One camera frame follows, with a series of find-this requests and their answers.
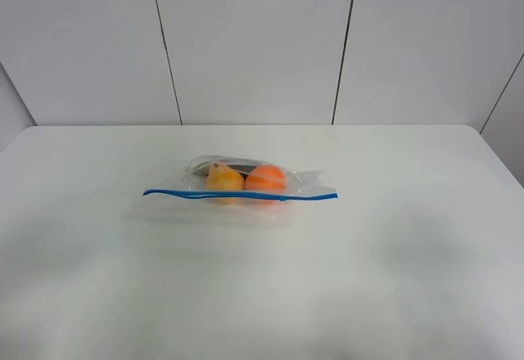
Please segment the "yellow pear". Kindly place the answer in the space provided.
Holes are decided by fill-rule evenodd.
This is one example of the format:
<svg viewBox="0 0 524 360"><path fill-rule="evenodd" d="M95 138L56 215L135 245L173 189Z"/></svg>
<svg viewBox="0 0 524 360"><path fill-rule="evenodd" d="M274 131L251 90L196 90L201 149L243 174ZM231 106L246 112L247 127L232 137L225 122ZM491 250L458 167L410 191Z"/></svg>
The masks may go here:
<svg viewBox="0 0 524 360"><path fill-rule="evenodd" d="M207 191L243 191L245 188L244 177L224 163L210 164L206 179Z"/></svg>

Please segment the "orange fruit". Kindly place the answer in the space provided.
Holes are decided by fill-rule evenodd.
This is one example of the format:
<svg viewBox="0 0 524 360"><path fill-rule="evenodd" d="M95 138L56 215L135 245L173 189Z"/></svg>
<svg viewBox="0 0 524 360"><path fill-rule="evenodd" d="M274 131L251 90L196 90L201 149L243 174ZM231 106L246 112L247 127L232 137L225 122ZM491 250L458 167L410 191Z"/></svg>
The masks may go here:
<svg viewBox="0 0 524 360"><path fill-rule="evenodd" d="M259 165L246 177L246 191L261 191L262 193L282 194L287 188L284 172L277 166Z"/></svg>

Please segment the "clear blue-zip plastic bag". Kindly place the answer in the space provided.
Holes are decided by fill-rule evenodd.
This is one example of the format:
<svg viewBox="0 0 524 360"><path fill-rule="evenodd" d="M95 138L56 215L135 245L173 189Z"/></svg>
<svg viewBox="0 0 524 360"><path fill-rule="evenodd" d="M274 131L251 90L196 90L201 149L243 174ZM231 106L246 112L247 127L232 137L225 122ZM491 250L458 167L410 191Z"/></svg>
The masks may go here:
<svg viewBox="0 0 524 360"><path fill-rule="evenodd" d="M282 194L261 191L207 191L206 179L193 174L199 165L214 162L273 165L285 174L287 188ZM319 171L294 171L264 160L208 155L194 158L173 177L146 189L141 207L150 214L183 224L258 226L287 219L288 211L299 203L335 200L337 191L323 184Z"/></svg>

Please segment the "dark object in bag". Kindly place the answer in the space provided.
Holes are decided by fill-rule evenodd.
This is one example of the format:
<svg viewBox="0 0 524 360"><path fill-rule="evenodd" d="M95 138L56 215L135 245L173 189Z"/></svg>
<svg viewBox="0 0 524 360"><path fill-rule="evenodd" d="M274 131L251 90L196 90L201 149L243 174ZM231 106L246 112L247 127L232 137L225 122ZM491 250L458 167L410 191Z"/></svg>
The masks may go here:
<svg viewBox="0 0 524 360"><path fill-rule="evenodd" d="M222 165L227 166L229 169L240 173L244 178L257 167L257 164L239 164L239 163L224 163ZM209 176L210 168L214 166L215 163L206 163L195 167L192 172L194 175L207 178Z"/></svg>

